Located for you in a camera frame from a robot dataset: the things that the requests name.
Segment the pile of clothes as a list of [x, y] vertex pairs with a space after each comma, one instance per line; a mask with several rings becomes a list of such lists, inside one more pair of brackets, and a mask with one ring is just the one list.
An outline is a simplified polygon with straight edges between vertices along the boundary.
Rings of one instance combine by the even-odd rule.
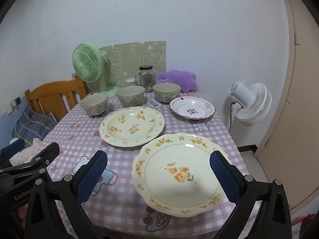
[[9, 160], [11, 165], [17, 166], [30, 162], [31, 159], [37, 154], [36, 151], [41, 142], [42, 141], [39, 138], [34, 138], [31, 146], [21, 150]]

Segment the green desk fan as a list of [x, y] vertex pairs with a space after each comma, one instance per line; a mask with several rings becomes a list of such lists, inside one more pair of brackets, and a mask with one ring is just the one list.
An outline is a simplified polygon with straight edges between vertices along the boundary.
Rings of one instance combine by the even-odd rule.
[[116, 95], [118, 87], [111, 82], [111, 64], [105, 51], [100, 51], [92, 44], [82, 43], [73, 51], [72, 65], [91, 92], [106, 93], [110, 98]]

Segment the pink checkered tablecloth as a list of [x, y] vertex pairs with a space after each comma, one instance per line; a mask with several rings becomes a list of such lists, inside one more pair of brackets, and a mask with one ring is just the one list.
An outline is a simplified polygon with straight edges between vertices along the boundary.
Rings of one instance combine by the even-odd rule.
[[[221, 122], [217, 112], [210, 120], [187, 120], [172, 113], [168, 104], [157, 109], [165, 118], [164, 133], [185, 132], [205, 136], [221, 146], [232, 164], [243, 174], [248, 174], [246, 165]], [[222, 227], [235, 205], [227, 198], [219, 200], [212, 211], [191, 217], [178, 218], [164, 215], [149, 208], [136, 192], [132, 181], [133, 160], [140, 147], [115, 148], [99, 135], [103, 118], [89, 117], [80, 105], [76, 105], [45, 137], [38, 151], [56, 142], [60, 155], [47, 167], [52, 180], [61, 180], [72, 174], [76, 164], [87, 161], [97, 150], [108, 155], [104, 177], [93, 191], [89, 201], [82, 204], [87, 216], [102, 232], [109, 230], [144, 238], [183, 238], [207, 235], [214, 236]]]

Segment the beige wooden door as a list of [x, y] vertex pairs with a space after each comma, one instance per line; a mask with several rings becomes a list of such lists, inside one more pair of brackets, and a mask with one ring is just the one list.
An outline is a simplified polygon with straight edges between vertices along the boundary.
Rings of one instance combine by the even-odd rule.
[[284, 0], [289, 24], [286, 79], [256, 152], [269, 181], [283, 182], [291, 214], [318, 197], [318, 25], [302, 0]]

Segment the glass mug jar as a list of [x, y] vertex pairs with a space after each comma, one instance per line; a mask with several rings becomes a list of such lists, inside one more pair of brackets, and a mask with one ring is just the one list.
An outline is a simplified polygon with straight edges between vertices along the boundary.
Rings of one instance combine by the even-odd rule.
[[152, 65], [143, 65], [135, 75], [135, 82], [138, 86], [145, 88], [145, 92], [152, 92], [157, 81], [157, 72]]

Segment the blue plaid pillow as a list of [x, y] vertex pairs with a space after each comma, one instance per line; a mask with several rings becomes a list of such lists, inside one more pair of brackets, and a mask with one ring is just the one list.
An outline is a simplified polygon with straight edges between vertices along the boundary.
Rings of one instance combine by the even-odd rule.
[[12, 137], [22, 139], [25, 147], [29, 147], [35, 138], [42, 141], [56, 124], [57, 121], [52, 115], [37, 113], [28, 105], [16, 121]]

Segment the grey ceramic bowl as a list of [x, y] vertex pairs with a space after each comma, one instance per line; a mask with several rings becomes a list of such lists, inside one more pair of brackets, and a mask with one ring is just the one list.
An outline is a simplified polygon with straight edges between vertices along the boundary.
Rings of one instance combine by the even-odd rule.
[[145, 90], [142, 86], [123, 87], [116, 91], [116, 96], [123, 107], [138, 106], [142, 103]]
[[162, 103], [170, 103], [179, 96], [181, 87], [174, 83], [159, 83], [153, 86], [155, 99]]
[[80, 106], [89, 116], [99, 116], [108, 108], [107, 93], [88, 94], [80, 101]]

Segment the round yellow flower plate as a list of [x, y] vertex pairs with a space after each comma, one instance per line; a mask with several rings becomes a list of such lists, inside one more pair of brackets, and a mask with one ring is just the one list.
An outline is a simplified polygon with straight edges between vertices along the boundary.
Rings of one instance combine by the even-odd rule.
[[164, 130], [161, 112], [149, 107], [127, 107], [107, 116], [99, 127], [101, 138], [115, 147], [136, 147], [157, 138]]

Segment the scalloped yellow flower plate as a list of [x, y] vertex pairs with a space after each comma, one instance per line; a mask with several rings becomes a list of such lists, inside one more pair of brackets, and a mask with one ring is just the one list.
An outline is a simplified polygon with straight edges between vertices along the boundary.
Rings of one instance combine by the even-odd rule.
[[210, 155], [222, 148], [208, 138], [165, 134], [142, 147], [132, 164], [132, 181], [145, 203], [163, 214], [193, 217], [225, 198]]

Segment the white standing fan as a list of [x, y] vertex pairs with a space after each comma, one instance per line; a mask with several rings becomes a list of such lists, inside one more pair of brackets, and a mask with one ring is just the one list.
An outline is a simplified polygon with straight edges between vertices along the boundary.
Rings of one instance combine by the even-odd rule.
[[254, 126], [268, 114], [272, 95], [262, 83], [254, 83], [247, 87], [235, 81], [229, 88], [230, 96], [235, 100], [230, 106], [229, 131], [237, 118], [244, 126]]

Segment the wall power socket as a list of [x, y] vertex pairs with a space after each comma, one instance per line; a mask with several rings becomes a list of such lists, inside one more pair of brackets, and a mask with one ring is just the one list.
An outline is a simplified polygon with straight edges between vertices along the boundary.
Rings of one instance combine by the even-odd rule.
[[10, 103], [10, 106], [11, 106], [11, 109], [12, 110], [15, 110], [17, 108], [17, 106], [19, 106], [21, 104], [21, 98], [20, 97], [17, 97], [16, 99], [14, 99], [11, 103]]

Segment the green cartoon wall mat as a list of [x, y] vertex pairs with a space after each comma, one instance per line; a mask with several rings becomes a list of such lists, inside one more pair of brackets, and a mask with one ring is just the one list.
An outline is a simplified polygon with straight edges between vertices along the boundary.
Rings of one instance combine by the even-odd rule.
[[166, 42], [148, 41], [105, 46], [99, 49], [106, 57], [105, 80], [110, 85], [125, 87], [134, 78], [140, 66], [151, 65], [156, 72], [166, 71]]

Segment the white pink flower plate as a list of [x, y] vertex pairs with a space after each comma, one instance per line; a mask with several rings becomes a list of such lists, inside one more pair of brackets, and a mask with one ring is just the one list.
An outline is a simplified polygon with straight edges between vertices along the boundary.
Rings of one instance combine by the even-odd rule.
[[215, 114], [213, 104], [198, 97], [178, 97], [173, 99], [169, 106], [175, 114], [189, 120], [202, 120]]

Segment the wooden bed headboard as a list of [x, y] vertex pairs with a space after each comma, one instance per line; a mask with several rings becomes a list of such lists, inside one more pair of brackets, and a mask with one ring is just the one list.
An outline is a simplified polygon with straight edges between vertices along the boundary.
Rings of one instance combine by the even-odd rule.
[[87, 83], [75, 76], [72, 80], [53, 81], [43, 84], [33, 91], [26, 90], [27, 103], [33, 111], [41, 114], [52, 113], [57, 121], [62, 120], [79, 101], [89, 94]]

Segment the purple plush cushion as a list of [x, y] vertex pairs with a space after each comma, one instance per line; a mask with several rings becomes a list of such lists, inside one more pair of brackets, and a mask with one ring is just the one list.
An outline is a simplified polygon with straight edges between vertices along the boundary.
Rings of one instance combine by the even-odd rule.
[[181, 87], [182, 92], [190, 92], [198, 90], [196, 75], [188, 71], [169, 70], [160, 72], [157, 75], [157, 84], [173, 83]]

